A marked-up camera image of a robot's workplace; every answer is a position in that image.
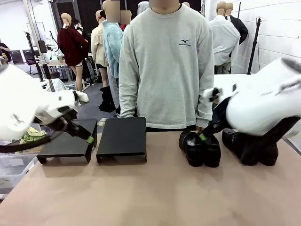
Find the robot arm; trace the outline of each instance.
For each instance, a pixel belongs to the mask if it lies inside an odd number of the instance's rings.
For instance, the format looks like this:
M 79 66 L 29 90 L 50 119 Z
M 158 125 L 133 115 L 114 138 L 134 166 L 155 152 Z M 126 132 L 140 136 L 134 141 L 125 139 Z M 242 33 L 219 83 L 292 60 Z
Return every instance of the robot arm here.
M 17 140 L 34 121 L 54 131 L 64 131 L 93 142 L 91 134 L 72 122 L 77 117 L 76 102 L 87 103 L 88 96 L 78 91 L 64 90 L 50 93 L 42 89 L 21 69 L 6 65 L 0 68 L 0 139 Z M 0 146 L 0 152 L 26 150 L 50 142 L 46 137 L 37 143 L 16 146 Z
M 297 73 L 301 66 L 291 60 L 283 62 Z M 212 101 L 222 95 L 220 89 L 204 92 L 205 100 Z M 205 128 L 200 137 L 206 137 L 222 131 L 224 128 L 238 129 L 252 136 L 269 137 L 276 142 L 289 131 L 301 118 L 301 75 L 293 76 L 276 86 L 264 89 L 236 90 L 213 110 L 212 123 Z

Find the black leather shoe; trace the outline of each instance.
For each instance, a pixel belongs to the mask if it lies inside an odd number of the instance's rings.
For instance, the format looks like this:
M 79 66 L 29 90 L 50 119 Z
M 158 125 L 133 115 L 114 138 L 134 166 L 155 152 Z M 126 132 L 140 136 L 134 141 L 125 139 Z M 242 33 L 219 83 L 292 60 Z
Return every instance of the black leather shoe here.
M 256 136 L 224 129 L 222 142 L 244 165 L 253 166 L 260 162 L 263 165 L 272 166 L 275 165 L 278 158 L 277 144 L 270 145 L 263 150 L 250 150 L 249 146 L 252 142 L 256 142 Z
M 189 144 L 189 140 L 195 140 L 194 144 Z M 195 132 L 184 131 L 180 135 L 179 147 L 185 152 L 186 159 L 190 166 L 199 167 L 203 165 L 203 155 L 201 151 L 201 139 Z
M 221 161 L 220 143 L 215 136 L 207 138 L 206 143 L 203 144 L 204 149 L 204 164 L 208 167 L 218 167 Z
M 278 148 L 277 144 L 272 144 L 259 153 L 258 161 L 266 166 L 273 166 L 277 162 Z

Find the beige jacket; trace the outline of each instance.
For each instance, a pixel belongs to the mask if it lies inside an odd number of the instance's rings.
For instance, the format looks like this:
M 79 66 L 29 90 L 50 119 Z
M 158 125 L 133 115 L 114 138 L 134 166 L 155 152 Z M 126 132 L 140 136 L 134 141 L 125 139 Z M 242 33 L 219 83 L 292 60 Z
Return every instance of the beige jacket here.
M 98 27 L 94 28 L 91 33 L 91 49 L 93 60 L 97 64 L 101 64 L 104 67 L 108 66 L 107 59 L 104 54 L 103 48 L 103 24 L 100 23 Z

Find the white shirt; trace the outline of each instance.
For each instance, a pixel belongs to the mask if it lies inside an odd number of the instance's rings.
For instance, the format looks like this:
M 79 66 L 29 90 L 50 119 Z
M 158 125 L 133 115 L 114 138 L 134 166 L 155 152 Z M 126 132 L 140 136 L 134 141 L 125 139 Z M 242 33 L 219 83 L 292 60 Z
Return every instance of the white shirt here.
M 234 63 L 240 39 L 238 30 L 231 21 L 221 15 L 217 15 L 209 24 L 213 34 L 214 65 L 226 63 L 231 52 L 231 62 Z
M 197 11 L 182 5 L 161 15 L 148 8 L 126 27 L 119 66 L 121 117 L 133 117 L 137 102 L 147 127 L 206 127 L 212 104 L 203 92 L 213 80 L 212 33 Z

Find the black stand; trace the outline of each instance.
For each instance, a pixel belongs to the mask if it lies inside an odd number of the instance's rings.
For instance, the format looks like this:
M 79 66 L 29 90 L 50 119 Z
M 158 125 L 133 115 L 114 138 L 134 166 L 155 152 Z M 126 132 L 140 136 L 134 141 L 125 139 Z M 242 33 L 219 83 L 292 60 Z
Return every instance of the black stand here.
M 102 157 L 139 155 L 146 162 L 145 131 L 144 117 L 108 119 L 96 154 L 97 162 L 101 163 Z
M 259 31 L 260 24 L 261 24 L 261 18 L 259 17 L 258 20 L 257 20 L 256 33 L 255 33 L 255 38 L 254 38 L 254 42 L 253 42 L 253 48 L 252 48 L 252 53 L 251 53 L 250 63 L 249 63 L 249 69 L 248 69 L 248 73 L 247 74 L 251 74 L 251 69 L 252 69 L 252 64 L 253 64 L 255 49 L 256 49 L 256 45 L 257 45 L 257 38 L 258 38 L 258 31 Z
M 32 40 L 30 38 L 30 34 L 28 32 L 25 32 L 25 33 L 26 33 L 26 38 L 28 40 L 30 49 L 32 51 L 32 59 L 34 60 L 35 65 L 37 66 L 37 71 L 38 71 L 38 74 L 39 74 L 40 81 L 44 81 L 43 80 L 43 76 L 42 76 L 42 71 L 40 69 L 40 66 L 39 66 L 38 62 L 36 61 L 36 59 L 34 57 L 34 50 L 33 50 Z
M 37 155 L 41 164 L 46 163 L 47 158 L 62 157 L 85 157 L 87 162 L 90 162 L 93 147 L 96 147 L 97 144 L 97 120 L 86 119 L 74 120 L 73 122 L 88 130 L 94 138 L 94 142 L 89 144 L 79 137 L 72 137 L 68 133 L 63 133 L 53 142 L 46 144 Z

